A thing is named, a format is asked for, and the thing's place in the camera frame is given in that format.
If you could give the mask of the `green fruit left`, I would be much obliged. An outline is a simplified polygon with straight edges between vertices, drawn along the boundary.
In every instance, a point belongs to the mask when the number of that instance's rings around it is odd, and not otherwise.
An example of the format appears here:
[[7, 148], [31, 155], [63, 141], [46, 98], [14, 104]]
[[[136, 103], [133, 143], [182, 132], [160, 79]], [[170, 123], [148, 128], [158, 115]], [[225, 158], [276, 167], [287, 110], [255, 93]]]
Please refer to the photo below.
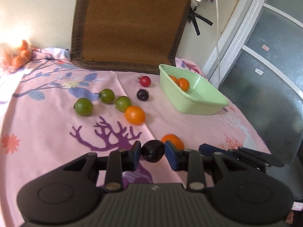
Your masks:
[[80, 116], [90, 116], [93, 112], [94, 106], [89, 99], [82, 97], [75, 102], [73, 109]]

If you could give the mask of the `orange tangerine near gripper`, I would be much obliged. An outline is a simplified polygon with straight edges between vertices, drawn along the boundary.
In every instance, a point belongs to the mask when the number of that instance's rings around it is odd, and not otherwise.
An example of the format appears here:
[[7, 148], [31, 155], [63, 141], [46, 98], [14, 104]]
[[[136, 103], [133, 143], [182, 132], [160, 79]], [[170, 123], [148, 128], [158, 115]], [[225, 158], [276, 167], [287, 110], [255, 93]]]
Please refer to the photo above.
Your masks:
[[185, 149], [185, 145], [184, 145], [183, 141], [177, 135], [166, 134], [161, 138], [161, 141], [163, 143], [165, 143], [167, 140], [170, 140], [178, 150]]

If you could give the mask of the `orange tangerine in basket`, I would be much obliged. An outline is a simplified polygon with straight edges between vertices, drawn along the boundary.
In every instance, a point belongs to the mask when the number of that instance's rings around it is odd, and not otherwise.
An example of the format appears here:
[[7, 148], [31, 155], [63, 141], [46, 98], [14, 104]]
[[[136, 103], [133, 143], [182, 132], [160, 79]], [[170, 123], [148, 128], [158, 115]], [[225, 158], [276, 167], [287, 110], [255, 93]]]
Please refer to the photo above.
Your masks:
[[172, 75], [170, 75], [169, 77], [174, 81], [174, 83], [175, 83], [176, 85], [179, 85], [179, 80], [178, 80], [176, 77], [174, 77], [174, 76], [172, 76]]
[[178, 79], [178, 84], [181, 90], [187, 92], [190, 88], [190, 83], [187, 79], [185, 78], [179, 78]]

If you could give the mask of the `large orange tangerine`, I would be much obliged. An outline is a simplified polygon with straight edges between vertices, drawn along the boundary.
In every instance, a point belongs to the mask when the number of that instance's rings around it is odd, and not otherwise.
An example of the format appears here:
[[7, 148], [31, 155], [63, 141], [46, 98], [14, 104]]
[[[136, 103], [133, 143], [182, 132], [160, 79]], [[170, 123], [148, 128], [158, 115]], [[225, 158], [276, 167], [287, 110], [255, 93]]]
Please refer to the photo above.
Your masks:
[[141, 125], [145, 122], [145, 112], [137, 106], [129, 106], [124, 112], [126, 120], [134, 125]]

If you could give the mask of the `dark purple plum with stem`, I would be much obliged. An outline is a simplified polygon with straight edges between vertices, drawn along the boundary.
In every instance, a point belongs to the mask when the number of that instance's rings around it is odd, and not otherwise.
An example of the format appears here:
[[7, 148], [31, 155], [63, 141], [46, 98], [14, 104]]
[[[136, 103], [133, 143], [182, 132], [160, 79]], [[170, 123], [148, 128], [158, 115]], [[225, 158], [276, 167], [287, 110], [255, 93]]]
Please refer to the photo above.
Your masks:
[[140, 89], [137, 92], [137, 99], [141, 101], [147, 101], [149, 99], [149, 92], [145, 89]]

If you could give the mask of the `light green plastic basket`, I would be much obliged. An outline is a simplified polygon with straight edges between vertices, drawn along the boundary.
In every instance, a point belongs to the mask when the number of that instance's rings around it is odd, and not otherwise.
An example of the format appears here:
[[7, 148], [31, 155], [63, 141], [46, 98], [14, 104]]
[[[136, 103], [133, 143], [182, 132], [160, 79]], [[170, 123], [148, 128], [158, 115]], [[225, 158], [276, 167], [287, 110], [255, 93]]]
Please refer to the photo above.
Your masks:
[[[199, 74], [165, 64], [159, 65], [159, 71], [161, 89], [181, 113], [213, 115], [229, 105], [228, 99]], [[188, 80], [189, 90], [183, 91], [171, 76]]]

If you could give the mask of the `green fruit middle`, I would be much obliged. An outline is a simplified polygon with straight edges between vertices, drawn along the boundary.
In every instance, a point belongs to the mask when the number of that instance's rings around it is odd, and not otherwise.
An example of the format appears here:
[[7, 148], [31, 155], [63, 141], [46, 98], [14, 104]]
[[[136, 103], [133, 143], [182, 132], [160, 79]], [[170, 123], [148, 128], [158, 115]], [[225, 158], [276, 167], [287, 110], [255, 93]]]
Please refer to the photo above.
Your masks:
[[96, 94], [98, 95], [99, 99], [105, 104], [111, 104], [115, 100], [115, 94], [111, 89], [103, 89]]

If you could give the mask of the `green fruit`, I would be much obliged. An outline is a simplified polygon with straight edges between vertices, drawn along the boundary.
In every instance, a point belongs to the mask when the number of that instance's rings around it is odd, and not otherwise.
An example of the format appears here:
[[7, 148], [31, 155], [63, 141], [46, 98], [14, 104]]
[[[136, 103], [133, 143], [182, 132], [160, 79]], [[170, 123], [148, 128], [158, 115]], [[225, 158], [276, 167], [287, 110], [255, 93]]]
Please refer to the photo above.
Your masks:
[[98, 95], [99, 99], [105, 104], [111, 104], [115, 100], [115, 94], [111, 89], [103, 89], [96, 94]]
[[75, 102], [73, 109], [80, 116], [90, 116], [93, 112], [94, 106], [89, 99], [82, 97]]
[[119, 96], [115, 101], [116, 109], [122, 113], [132, 105], [131, 100], [127, 96]]

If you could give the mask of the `brown woven seat cushion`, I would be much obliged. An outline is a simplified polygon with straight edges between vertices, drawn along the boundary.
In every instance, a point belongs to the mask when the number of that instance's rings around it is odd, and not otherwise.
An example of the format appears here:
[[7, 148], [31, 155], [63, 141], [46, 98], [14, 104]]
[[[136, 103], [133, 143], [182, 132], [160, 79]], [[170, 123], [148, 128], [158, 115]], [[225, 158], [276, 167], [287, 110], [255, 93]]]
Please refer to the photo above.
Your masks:
[[191, 0], [76, 0], [71, 61], [91, 70], [159, 73], [175, 65]]

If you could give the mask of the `orange plush toy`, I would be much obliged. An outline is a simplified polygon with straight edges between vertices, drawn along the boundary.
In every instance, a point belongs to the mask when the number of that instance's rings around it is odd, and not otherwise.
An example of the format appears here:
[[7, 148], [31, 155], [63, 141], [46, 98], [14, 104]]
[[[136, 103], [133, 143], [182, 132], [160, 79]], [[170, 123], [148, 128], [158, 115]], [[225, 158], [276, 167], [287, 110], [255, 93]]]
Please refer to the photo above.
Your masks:
[[24, 66], [31, 60], [31, 45], [26, 40], [21, 40], [17, 47], [1, 43], [1, 69], [12, 72]]

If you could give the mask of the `pink floral tablecloth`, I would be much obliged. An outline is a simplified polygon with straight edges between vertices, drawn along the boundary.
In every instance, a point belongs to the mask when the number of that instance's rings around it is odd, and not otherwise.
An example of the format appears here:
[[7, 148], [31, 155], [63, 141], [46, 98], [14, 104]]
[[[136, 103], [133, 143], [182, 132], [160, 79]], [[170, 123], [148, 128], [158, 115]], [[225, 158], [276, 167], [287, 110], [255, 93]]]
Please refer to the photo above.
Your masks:
[[[177, 135], [187, 148], [210, 144], [225, 150], [245, 147], [268, 152], [241, 111], [229, 104], [215, 115], [178, 112], [151, 76], [149, 100], [140, 101], [138, 73], [91, 71], [53, 60], [33, 61], [14, 73], [1, 73], [1, 226], [19, 226], [16, 195], [27, 182], [94, 151], [106, 156], [128, 150], [136, 140]], [[96, 93], [111, 89], [115, 100], [103, 103]], [[146, 115], [141, 125], [129, 123], [116, 109], [119, 96]], [[89, 99], [90, 116], [73, 109]]]

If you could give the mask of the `green fruit right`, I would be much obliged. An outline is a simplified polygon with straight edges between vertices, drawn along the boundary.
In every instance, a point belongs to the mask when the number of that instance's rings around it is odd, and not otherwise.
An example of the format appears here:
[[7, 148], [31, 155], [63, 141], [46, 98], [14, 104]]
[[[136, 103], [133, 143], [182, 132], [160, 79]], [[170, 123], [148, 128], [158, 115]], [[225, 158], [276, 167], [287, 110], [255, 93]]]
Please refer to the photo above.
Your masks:
[[115, 101], [116, 109], [122, 113], [132, 105], [131, 100], [127, 96], [119, 96]]

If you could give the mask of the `red tomato fruit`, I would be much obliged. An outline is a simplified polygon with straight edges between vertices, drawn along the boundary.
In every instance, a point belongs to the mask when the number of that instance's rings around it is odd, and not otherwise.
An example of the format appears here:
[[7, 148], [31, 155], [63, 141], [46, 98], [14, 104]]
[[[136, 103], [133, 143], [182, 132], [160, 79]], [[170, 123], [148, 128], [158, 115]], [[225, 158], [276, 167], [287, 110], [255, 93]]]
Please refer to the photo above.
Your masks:
[[140, 76], [138, 80], [140, 85], [143, 87], [149, 87], [152, 83], [151, 79], [148, 76]]

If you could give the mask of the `white framed glass door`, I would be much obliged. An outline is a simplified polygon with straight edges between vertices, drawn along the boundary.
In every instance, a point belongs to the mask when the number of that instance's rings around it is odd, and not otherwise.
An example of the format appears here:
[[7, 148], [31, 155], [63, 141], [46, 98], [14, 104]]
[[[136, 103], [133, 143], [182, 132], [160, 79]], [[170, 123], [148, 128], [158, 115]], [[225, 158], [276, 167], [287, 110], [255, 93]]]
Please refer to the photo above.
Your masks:
[[220, 59], [211, 82], [292, 163], [302, 144], [302, 0], [252, 0]]

